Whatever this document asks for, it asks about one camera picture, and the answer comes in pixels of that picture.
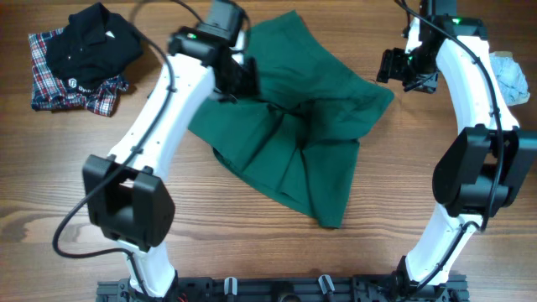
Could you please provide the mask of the dark green shorts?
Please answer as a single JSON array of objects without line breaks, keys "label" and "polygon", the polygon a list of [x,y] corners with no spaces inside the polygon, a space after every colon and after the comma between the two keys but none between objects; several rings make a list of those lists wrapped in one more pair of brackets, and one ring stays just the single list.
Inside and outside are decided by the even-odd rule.
[{"label": "dark green shorts", "polygon": [[256,25],[248,53],[260,93],[205,102],[190,131],[255,190],[321,227],[340,227],[360,141],[394,94],[344,65],[293,11]]}]

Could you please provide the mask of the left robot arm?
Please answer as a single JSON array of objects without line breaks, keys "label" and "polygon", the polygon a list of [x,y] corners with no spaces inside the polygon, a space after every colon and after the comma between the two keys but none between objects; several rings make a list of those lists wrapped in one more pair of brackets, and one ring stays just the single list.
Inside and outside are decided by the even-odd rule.
[{"label": "left robot arm", "polygon": [[98,301],[175,301],[177,271],[164,241],[175,203],[164,181],[176,149],[201,104],[260,92],[243,8],[215,1],[205,21],[173,33],[164,66],[143,110],[108,156],[82,170],[89,218],[123,253],[126,279],[100,282]]}]

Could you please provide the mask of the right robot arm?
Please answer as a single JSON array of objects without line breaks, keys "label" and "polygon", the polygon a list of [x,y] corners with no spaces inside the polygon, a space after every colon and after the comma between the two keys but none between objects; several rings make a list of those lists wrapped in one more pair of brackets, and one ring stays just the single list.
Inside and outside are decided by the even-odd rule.
[{"label": "right robot arm", "polygon": [[435,301],[454,295],[451,267],[472,235],[514,203],[536,158],[536,134],[522,130],[505,103],[482,20],[459,16],[453,1],[400,7],[407,44],[383,52],[377,79],[430,93],[443,77],[457,135],[434,169],[433,214],[384,289],[393,301]]}]

